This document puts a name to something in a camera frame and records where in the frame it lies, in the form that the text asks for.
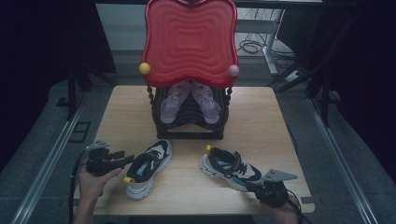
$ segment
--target yellow ball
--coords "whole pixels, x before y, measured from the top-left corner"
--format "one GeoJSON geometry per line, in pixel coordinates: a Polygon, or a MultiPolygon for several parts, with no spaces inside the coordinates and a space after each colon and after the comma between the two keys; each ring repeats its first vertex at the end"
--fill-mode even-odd
{"type": "Polygon", "coordinates": [[[139,71],[143,75],[147,75],[149,73],[150,67],[148,63],[141,63],[139,65],[139,71]]]}

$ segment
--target black and white sneaker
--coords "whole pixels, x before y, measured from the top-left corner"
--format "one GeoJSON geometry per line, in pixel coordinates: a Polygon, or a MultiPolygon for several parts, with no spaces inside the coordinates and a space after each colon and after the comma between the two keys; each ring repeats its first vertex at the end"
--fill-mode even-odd
{"type": "Polygon", "coordinates": [[[206,147],[206,154],[201,158],[201,169],[207,175],[225,179],[231,187],[241,191],[248,191],[247,182],[262,182],[262,173],[242,161],[238,152],[231,153],[217,147],[206,147]]]}
{"type": "Polygon", "coordinates": [[[142,199],[152,189],[155,174],[164,170],[172,159],[173,150],[169,141],[160,140],[145,153],[134,159],[124,181],[128,184],[126,193],[131,198],[142,199]]]}

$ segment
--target shoe sole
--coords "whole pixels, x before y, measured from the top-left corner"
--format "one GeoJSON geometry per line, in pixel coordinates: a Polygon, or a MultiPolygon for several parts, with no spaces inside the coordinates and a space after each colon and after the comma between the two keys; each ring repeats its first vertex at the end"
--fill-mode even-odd
{"type": "Polygon", "coordinates": [[[172,149],[172,146],[170,145],[170,143],[168,143],[168,146],[169,146],[169,156],[163,161],[163,163],[158,167],[158,169],[155,171],[155,173],[152,175],[152,177],[148,181],[143,182],[143,183],[127,185],[126,194],[129,197],[134,198],[134,199],[142,199],[149,195],[149,193],[151,192],[152,187],[154,185],[154,176],[157,173],[163,171],[172,160],[173,149],[172,149]],[[131,187],[131,185],[135,185],[135,186],[142,185],[142,188],[134,189],[131,187]]]}
{"type": "Polygon", "coordinates": [[[201,162],[200,162],[201,170],[202,170],[205,174],[207,174],[207,175],[209,175],[209,176],[212,176],[212,177],[221,177],[221,178],[223,178],[233,189],[240,190],[240,191],[244,191],[244,192],[248,192],[247,188],[242,187],[242,186],[236,184],[236,183],[233,182],[230,178],[225,177],[223,173],[221,173],[221,172],[215,170],[210,164],[208,164],[208,163],[206,162],[206,158],[207,158],[207,155],[204,155],[204,156],[201,158],[201,162]]]}

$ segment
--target yellow shoe pull tab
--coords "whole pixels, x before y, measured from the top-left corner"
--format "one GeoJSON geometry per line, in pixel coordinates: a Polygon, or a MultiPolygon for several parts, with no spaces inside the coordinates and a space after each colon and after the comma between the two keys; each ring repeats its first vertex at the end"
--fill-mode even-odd
{"type": "Polygon", "coordinates": [[[206,145],[206,155],[210,156],[210,150],[212,150],[212,146],[206,145]]]}
{"type": "Polygon", "coordinates": [[[133,184],[134,183],[134,179],[131,177],[124,177],[124,182],[127,184],[133,184]]]}

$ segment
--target red lid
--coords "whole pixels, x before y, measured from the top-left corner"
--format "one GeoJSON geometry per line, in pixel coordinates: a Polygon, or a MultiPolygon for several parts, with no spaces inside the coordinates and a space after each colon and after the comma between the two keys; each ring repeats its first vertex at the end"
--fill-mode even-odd
{"type": "Polygon", "coordinates": [[[231,0],[151,0],[146,6],[147,40],[142,63],[152,87],[198,81],[215,88],[233,85],[238,65],[234,44],[236,7],[231,0]]]}

